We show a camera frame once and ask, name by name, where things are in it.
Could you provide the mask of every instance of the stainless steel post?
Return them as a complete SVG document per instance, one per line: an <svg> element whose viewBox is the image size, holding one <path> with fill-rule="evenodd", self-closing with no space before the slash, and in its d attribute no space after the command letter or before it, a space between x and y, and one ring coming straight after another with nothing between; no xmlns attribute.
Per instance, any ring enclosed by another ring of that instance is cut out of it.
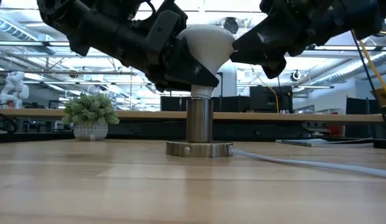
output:
<svg viewBox="0 0 386 224"><path fill-rule="evenodd" d="M184 157L231 156L233 144L212 140L212 100L193 98L187 102L186 141L168 141L167 155Z"/></svg>
<svg viewBox="0 0 386 224"><path fill-rule="evenodd" d="M186 135L188 142L212 141L212 100L192 98L187 101Z"/></svg>

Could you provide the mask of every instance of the white cone-shaped object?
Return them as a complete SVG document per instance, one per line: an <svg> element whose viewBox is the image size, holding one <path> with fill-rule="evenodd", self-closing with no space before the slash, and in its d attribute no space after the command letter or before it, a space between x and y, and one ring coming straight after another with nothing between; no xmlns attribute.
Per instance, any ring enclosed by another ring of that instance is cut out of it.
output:
<svg viewBox="0 0 386 224"><path fill-rule="evenodd" d="M185 37L189 51L208 71L215 75L234 52L235 37L224 28L197 25L184 29L179 38ZM192 85L192 97L209 99L212 87Z"/></svg>

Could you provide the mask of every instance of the metal base plate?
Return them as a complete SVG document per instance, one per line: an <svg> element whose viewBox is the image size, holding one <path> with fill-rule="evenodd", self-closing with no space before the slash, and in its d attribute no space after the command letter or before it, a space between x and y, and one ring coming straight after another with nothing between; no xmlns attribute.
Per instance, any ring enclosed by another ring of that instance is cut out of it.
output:
<svg viewBox="0 0 386 224"><path fill-rule="evenodd" d="M228 157L232 154L231 142L168 141L167 155L184 157Z"/></svg>

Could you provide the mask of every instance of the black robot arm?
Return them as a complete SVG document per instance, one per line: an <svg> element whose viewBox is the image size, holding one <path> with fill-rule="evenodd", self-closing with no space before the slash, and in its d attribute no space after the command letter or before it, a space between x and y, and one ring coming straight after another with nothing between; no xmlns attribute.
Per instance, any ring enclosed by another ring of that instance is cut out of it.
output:
<svg viewBox="0 0 386 224"><path fill-rule="evenodd" d="M262 65L268 78L285 69L286 53L300 55L351 29L358 39L378 34L386 18L386 0L262 0L260 9L268 17L233 43L230 58Z"/></svg>
<svg viewBox="0 0 386 224"><path fill-rule="evenodd" d="M118 59L146 74L159 91L187 90L191 85L217 86L218 79L201 65L177 35L187 15L165 0L143 20L134 21L140 5L149 0L38 0L42 20L65 34L74 52L89 48Z"/></svg>

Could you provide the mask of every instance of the wooden tabletop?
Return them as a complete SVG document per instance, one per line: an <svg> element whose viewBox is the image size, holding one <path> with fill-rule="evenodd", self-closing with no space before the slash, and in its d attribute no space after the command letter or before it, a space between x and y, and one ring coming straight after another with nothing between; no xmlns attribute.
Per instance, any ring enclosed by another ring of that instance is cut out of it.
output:
<svg viewBox="0 0 386 224"><path fill-rule="evenodd" d="M61 118L63 110L45 109L0 109L0 113L8 116L28 118ZM120 119L159 118L186 119L186 112L180 111L117 111ZM374 115L336 115L336 114L276 114L276 113L214 113L214 119L252 120L252 121L325 121L339 123L381 123L380 114Z"/></svg>
<svg viewBox="0 0 386 224"><path fill-rule="evenodd" d="M0 144L0 224L386 223L386 179L241 156L172 157L165 145ZM250 142L235 148L386 169L386 149Z"/></svg>

